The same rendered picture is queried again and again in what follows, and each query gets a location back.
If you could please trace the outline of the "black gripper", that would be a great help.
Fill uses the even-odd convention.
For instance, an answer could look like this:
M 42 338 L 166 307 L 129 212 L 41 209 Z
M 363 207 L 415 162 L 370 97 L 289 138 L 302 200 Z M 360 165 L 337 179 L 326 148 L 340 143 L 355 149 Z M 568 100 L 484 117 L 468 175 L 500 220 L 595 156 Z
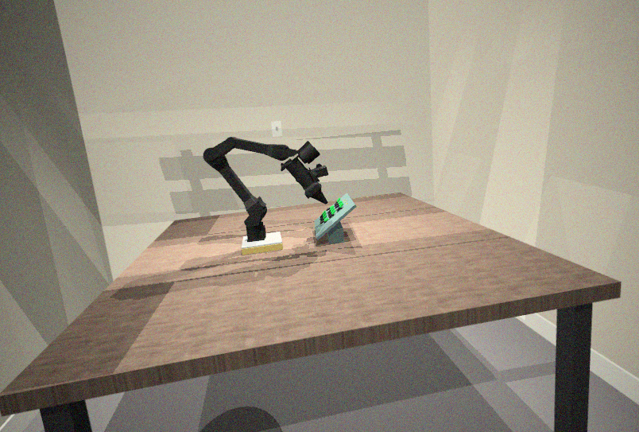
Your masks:
M 319 184 L 320 180 L 317 178 L 317 181 L 316 180 L 313 181 L 312 176 L 306 167 L 294 178 L 296 179 L 297 182 L 300 183 L 300 185 L 305 190 L 305 196 L 307 198 L 311 197 L 324 204 L 328 203 L 321 191 L 322 186 L 321 186 L 321 183 Z

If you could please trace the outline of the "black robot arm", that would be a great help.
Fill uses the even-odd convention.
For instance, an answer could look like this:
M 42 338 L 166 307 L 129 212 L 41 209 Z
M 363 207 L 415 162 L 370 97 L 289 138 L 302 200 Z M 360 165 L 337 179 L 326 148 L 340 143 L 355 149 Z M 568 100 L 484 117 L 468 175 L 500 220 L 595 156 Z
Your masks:
M 229 166 L 226 154 L 228 154 L 234 148 L 240 150 L 248 150 L 260 154 L 265 154 L 271 158 L 275 158 L 280 161 L 286 160 L 288 157 L 296 156 L 293 160 L 289 159 L 286 163 L 281 163 L 281 171 L 285 168 L 295 177 L 299 174 L 305 166 L 301 161 L 306 164 L 310 164 L 315 160 L 320 153 L 313 147 L 313 145 L 307 141 L 298 150 L 289 149 L 286 145 L 281 144 L 264 144 L 260 142 L 252 142 L 236 137 L 229 137 L 224 142 L 221 142 L 213 148 L 208 148 L 203 153 L 203 159 L 212 168 L 219 171 L 231 188 L 237 193 L 240 199 L 243 201 L 246 211 L 249 216 L 244 221 L 247 232 L 247 242 L 265 240 L 265 225 L 263 225 L 262 219 L 267 213 L 266 203 L 263 202 L 261 197 L 254 197 L 248 188 L 242 183 L 233 169 Z M 300 160 L 298 159 L 300 158 Z M 328 175 L 327 167 L 320 163 L 316 165 L 316 168 L 310 169 L 309 173 L 312 176 L 313 181 L 317 181 L 318 177 Z

